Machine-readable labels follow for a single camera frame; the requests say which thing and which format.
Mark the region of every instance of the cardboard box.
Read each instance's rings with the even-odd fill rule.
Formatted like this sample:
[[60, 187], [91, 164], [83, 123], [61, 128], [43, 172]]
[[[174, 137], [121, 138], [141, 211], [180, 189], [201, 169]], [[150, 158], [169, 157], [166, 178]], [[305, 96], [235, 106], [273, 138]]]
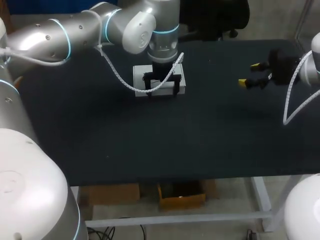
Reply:
[[157, 188], [159, 206], [163, 211], [200, 208], [206, 202], [206, 194], [198, 181], [172, 183], [171, 186], [158, 184]]
[[137, 183], [118, 185], [84, 186], [81, 194], [86, 195], [89, 205], [117, 205], [135, 203], [140, 199]]
[[207, 200], [219, 198], [215, 179], [202, 180], [201, 185]]

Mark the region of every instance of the table leg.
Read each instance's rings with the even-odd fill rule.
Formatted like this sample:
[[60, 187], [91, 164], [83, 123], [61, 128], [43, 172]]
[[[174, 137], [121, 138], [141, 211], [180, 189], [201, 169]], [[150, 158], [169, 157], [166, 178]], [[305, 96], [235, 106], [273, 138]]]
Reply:
[[79, 202], [79, 187], [78, 186], [72, 186], [71, 187], [71, 191], [74, 195], [74, 198], [76, 200], [76, 202], [78, 203]]
[[262, 176], [251, 177], [256, 200], [260, 211], [270, 211], [271, 203], [266, 189], [264, 178]]
[[262, 226], [265, 232], [273, 232], [284, 219], [285, 203], [291, 190], [299, 183], [302, 175], [292, 175], [285, 184], [280, 196], [272, 208], [272, 217], [263, 219]]

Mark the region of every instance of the chair wheel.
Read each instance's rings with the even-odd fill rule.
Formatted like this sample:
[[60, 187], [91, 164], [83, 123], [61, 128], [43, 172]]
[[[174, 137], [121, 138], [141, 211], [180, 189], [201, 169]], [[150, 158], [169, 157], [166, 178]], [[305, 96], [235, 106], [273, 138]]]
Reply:
[[234, 38], [236, 38], [237, 36], [238, 36], [238, 31], [235, 30], [235, 29], [232, 29], [232, 30], [230, 31], [230, 33], [229, 33], [229, 37], [230, 37], [231, 39], [234, 39]]

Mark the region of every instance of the white box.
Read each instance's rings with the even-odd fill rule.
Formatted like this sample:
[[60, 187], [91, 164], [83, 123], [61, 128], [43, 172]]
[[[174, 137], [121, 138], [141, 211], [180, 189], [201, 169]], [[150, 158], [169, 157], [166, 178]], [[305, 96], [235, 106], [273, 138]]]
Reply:
[[[136, 89], [145, 90], [145, 82], [143, 81], [143, 77], [145, 73], [152, 72], [152, 65], [139, 65], [139, 66], [133, 66], [133, 86]], [[178, 64], [173, 74], [181, 74], [181, 81], [180, 81], [180, 89], [178, 94], [185, 94], [186, 91], [186, 80], [184, 75], [184, 69], [182, 67], [182, 64]], [[158, 86], [161, 82], [153, 80], [151, 81], [151, 88], [155, 88]], [[152, 92], [152, 96], [162, 96], [162, 95], [173, 95], [174, 90], [174, 82], [173, 81], [167, 81], [164, 83], [158, 90]], [[146, 93], [143, 92], [135, 92], [136, 97], [146, 97], [148, 96]]]

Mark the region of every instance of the black cable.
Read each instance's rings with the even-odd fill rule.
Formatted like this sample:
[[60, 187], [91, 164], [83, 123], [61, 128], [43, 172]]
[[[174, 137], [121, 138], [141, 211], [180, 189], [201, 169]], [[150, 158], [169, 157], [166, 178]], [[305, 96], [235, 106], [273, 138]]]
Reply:
[[[130, 217], [121, 217], [121, 219], [129, 219], [129, 218]], [[147, 240], [144, 226], [140, 225], [140, 227], [143, 233], [143, 240]], [[114, 238], [116, 228], [114, 226], [111, 227], [109, 233], [108, 233], [108, 230], [109, 230], [109, 227], [107, 227], [104, 232], [95, 230], [92, 227], [87, 227], [88, 234], [97, 234], [100, 240], [112, 240]]]

